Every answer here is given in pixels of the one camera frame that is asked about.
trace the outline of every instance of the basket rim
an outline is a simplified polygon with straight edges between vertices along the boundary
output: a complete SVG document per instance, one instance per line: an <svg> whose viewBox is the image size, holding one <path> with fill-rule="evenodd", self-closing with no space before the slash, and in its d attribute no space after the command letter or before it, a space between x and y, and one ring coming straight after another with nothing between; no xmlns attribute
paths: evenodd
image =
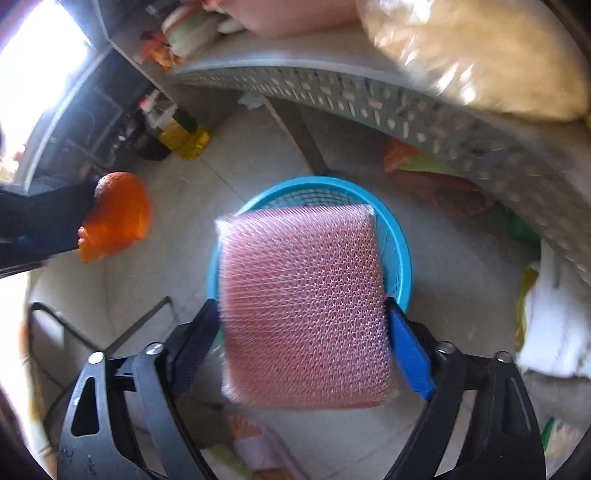
<svg viewBox="0 0 591 480"><path fill-rule="evenodd" d="M413 282L413 273L410 260L410 252L404 233L400 228L394 215L388 210L388 208L370 192L356 185L355 183L336 179L333 177L300 177L297 179L287 180L279 183L268 190L256 195L251 200L246 202L237 213L244 213L249 210L256 210L270 201L282 197L288 193L296 192L298 190L308 189L327 189L333 188L336 190L342 190L346 193L352 194L357 197L362 203L371 205L376 215L379 215L384 224L390 231L392 238L396 244L398 250L398 258L400 260L400 293L396 301L402 309L406 312L408 304L410 303L411 286ZM218 298L218 282L217 282L217 265L219 261L219 243L216 243L215 250L212 255L212 259L209 265L209 271L207 273L207 298L217 300Z"/></svg>

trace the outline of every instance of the orange plastic bag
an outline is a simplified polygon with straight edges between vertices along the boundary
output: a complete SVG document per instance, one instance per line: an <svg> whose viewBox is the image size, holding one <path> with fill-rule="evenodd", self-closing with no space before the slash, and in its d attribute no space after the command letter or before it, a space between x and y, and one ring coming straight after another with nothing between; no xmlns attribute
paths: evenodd
<svg viewBox="0 0 591 480"><path fill-rule="evenodd" d="M78 230L84 263L129 248L148 235L152 206L140 180L127 172L109 173L99 180L95 207Z"/></svg>
<svg viewBox="0 0 591 480"><path fill-rule="evenodd" d="M453 217L476 215L496 201L447 165L395 138L386 146L384 172L400 188Z"/></svg>

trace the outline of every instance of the window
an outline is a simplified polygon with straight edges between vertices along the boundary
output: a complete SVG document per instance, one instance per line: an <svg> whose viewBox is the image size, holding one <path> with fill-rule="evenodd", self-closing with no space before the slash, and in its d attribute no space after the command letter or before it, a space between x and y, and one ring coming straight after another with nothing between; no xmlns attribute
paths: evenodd
<svg viewBox="0 0 591 480"><path fill-rule="evenodd" d="M44 0L0 52L0 182L11 182L37 121L64 94L91 46L61 6Z"/></svg>

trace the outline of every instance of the clear plastic bag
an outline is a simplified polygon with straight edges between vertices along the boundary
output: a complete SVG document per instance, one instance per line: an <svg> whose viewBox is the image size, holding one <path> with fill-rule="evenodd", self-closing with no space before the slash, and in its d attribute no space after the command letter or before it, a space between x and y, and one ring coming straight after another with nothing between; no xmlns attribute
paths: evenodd
<svg viewBox="0 0 591 480"><path fill-rule="evenodd" d="M589 111L588 65L538 0L361 0L359 12L417 88L530 119Z"/></svg>

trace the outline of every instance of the pink bag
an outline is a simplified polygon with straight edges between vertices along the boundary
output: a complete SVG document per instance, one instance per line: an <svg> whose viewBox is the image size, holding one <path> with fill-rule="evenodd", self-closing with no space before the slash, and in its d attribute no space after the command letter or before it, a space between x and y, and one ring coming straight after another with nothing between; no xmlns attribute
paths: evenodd
<svg viewBox="0 0 591 480"><path fill-rule="evenodd" d="M359 21L356 0L209 0L262 37L289 37Z"/></svg>

